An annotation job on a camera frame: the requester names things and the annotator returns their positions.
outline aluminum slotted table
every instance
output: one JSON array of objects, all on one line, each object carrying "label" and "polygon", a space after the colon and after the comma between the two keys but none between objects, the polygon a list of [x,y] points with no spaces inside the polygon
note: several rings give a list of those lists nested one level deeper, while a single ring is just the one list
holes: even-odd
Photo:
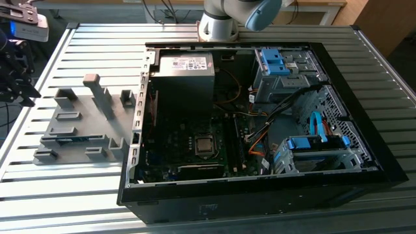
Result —
[{"label": "aluminum slotted table", "polygon": [[416,95],[359,30],[351,27],[240,28],[242,41],[324,43],[410,181],[344,206],[280,215],[147,227],[116,205],[120,163],[32,164],[52,118],[59,88],[90,94],[83,76],[98,73],[112,94],[138,90],[144,43],[196,41],[191,24],[82,24],[67,29],[36,88],[43,98],[24,108],[0,150],[0,231],[11,233],[415,233]]}]

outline blue cable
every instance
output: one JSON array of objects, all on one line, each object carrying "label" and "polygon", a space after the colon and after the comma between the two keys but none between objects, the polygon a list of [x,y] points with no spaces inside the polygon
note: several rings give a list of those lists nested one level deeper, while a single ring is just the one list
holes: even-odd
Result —
[{"label": "blue cable", "polygon": [[315,122],[316,120],[316,126],[318,126],[318,135],[323,139],[323,142],[328,142],[327,136],[326,136],[326,130],[324,130],[324,123],[323,123],[323,118],[320,117],[320,112],[314,111],[311,113],[311,120],[310,120],[310,132],[311,135],[315,135]]}]

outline power supply label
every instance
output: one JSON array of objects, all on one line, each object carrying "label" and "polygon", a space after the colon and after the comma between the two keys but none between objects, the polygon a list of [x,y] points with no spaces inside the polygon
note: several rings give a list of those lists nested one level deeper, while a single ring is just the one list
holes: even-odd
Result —
[{"label": "power supply label", "polygon": [[207,70],[207,58],[192,57],[192,58],[171,58],[174,70]]}]

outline wire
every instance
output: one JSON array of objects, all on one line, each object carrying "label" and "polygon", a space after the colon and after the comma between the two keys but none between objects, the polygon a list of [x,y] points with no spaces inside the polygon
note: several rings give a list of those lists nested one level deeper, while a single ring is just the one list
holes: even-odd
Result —
[{"label": "wire", "polygon": [[171,3],[171,0],[168,0],[171,8],[170,8],[168,4],[164,2],[164,0],[162,0],[162,2],[163,2],[163,5],[168,8],[168,11],[171,12],[171,14],[174,16],[175,23],[178,23],[176,13],[175,13],[175,10],[174,10],[174,6],[172,6],[172,3]]},{"label": "wire", "polygon": [[235,114],[242,114],[242,115],[246,115],[246,116],[258,116],[255,114],[248,114],[248,113],[244,113],[244,112],[240,112],[240,111],[230,111],[230,110],[226,110],[223,107],[220,107],[218,104],[214,104],[222,111],[224,112],[230,112],[230,113],[235,113]]},{"label": "wire", "polygon": [[8,132],[10,132],[10,128],[11,128],[11,125],[10,125],[10,121],[11,121],[11,113],[10,113],[10,111],[8,111],[8,104],[7,104],[7,102],[4,103],[6,104],[6,111],[7,111],[7,134],[8,134]]},{"label": "wire", "polygon": [[154,15],[151,14],[151,11],[150,11],[150,9],[148,9],[148,5],[146,4],[146,0],[142,0],[142,2],[143,2],[144,8],[146,8],[146,10],[147,10],[147,12],[148,12],[148,14],[150,14],[152,20],[154,20],[156,23],[159,23],[159,24],[163,25],[163,22],[160,22],[160,20],[158,21],[158,20],[155,19]]},{"label": "wire", "polygon": [[175,18],[175,23],[179,23],[178,18],[176,18],[176,11],[175,11],[175,9],[174,9],[171,0],[168,0],[168,3],[170,3],[171,8],[172,8],[172,15],[174,15],[174,18]]},{"label": "wire", "polygon": [[226,70],[224,68],[220,68],[220,70],[224,71],[226,73],[228,73],[228,75],[234,78],[234,80],[235,80],[235,82],[236,82],[236,84],[239,86],[239,92],[238,92],[236,96],[232,99],[226,100],[226,101],[218,101],[218,102],[215,102],[215,104],[230,103],[230,102],[235,101],[240,97],[240,95],[242,95],[242,85],[240,85],[239,80],[236,79],[236,77],[234,76],[234,74],[228,70]]},{"label": "wire", "polygon": [[192,11],[192,10],[188,10],[188,13],[186,14],[184,18],[179,21],[179,23],[182,23],[182,22],[187,19],[187,17],[188,17],[188,15],[190,15],[191,11]]},{"label": "wire", "polygon": [[166,10],[160,10],[162,12],[163,12],[163,14],[164,14],[164,16],[167,17],[167,18],[174,18],[174,16],[171,16],[171,15],[168,15],[164,11]]},{"label": "wire", "polygon": [[7,125],[10,125],[12,122],[16,121],[16,119],[18,119],[18,117],[16,117],[15,119],[12,119],[11,121],[8,121],[7,123],[2,124],[2,125],[0,125],[0,128],[4,127],[4,126],[7,126]]},{"label": "wire", "polygon": [[324,127],[326,127],[326,129],[327,129],[328,135],[332,135],[332,130],[331,130],[331,128],[330,128],[328,122],[324,120],[323,123],[324,123]]},{"label": "wire", "polygon": [[276,116],[292,106],[294,102],[298,100],[298,98],[304,93],[314,91],[314,90],[319,90],[322,87],[323,87],[323,84],[312,85],[307,88],[299,89],[295,93],[292,93],[290,96],[287,96],[286,99],[283,99],[283,101],[279,102],[279,104],[275,107],[275,109],[272,110],[272,112],[268,114],[266,123],[264,123],[263,127],[260,128],[260,130],[256,131],[255,133],[250,134],[247,136],[247,140],[250,140],[255,136],[258,136],[271,126],[271,124],[275,121]]},{"label": "wire", "polygon": [[254,108],[254,104],[250,103],[250,107],[248,107],[248,113],[252,115],[259,115],[259,112],[252,112],[252,108]]},{"label": "wire", "polygon": [[292,19],[291,19],[290,23],[287,23],[287,25],[294,23],[294,21],[298,18],[298,15],[299,15],[299,2],[298,2],[298,0],[295,0],[295,10],[292,13]]},{"label": "wire", "polygon": [[254,151],[254,148],[255,148],[255,146],[258,145],[259,141],[263,139],[263,137],[264,137],[264,135],[267,134],[267,132],[268,132],[268,129],[264,131],[264,133],[262,134],[262,136],[259,137],[259,139],[255,141],[252,147],[251,147],[250,150],[248,150],[248,154],[264,156],[264,153],[260,153],[260,152]]},{"label": "wire", "polygon": [[44,0],[28,0],[26,3],[27,4],[30,4],[30,5],[32,5],[35,2],[38,2],[38,1],[44,1]]}]

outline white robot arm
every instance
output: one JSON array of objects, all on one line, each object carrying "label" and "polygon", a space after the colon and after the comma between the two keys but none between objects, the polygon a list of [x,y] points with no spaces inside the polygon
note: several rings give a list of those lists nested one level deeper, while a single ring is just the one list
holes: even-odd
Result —
[{"label": "white robot arm", "polygon": [[238,39],[238,23],[252,31],[263,30],[274,21],[282,0],[206,0],[199,36],[204,41]]}]

